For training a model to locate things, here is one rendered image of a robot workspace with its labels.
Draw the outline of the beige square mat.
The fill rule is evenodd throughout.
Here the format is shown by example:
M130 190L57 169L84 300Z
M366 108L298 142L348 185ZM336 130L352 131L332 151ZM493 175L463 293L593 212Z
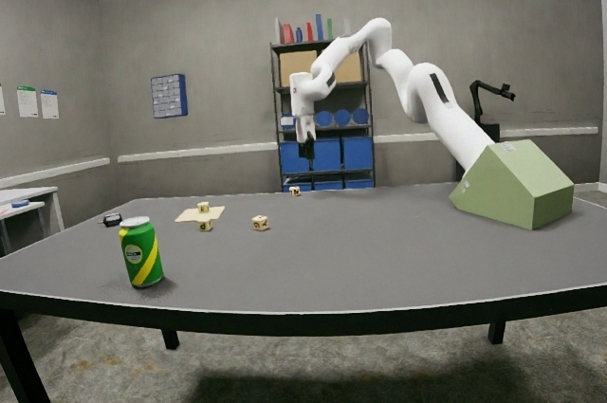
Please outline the beige square mat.
M211 220L218 220L225 207L210 208L207 213L199 213L198 209L185 210L176 220L175 223L197 221L201 217L210 217Z

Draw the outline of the green drink can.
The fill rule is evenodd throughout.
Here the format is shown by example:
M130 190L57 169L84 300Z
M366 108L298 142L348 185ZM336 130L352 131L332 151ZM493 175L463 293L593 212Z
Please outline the green drink can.
M155 227L149 217L120 223L120 244L130 283L138 287L156 284L163 277Z

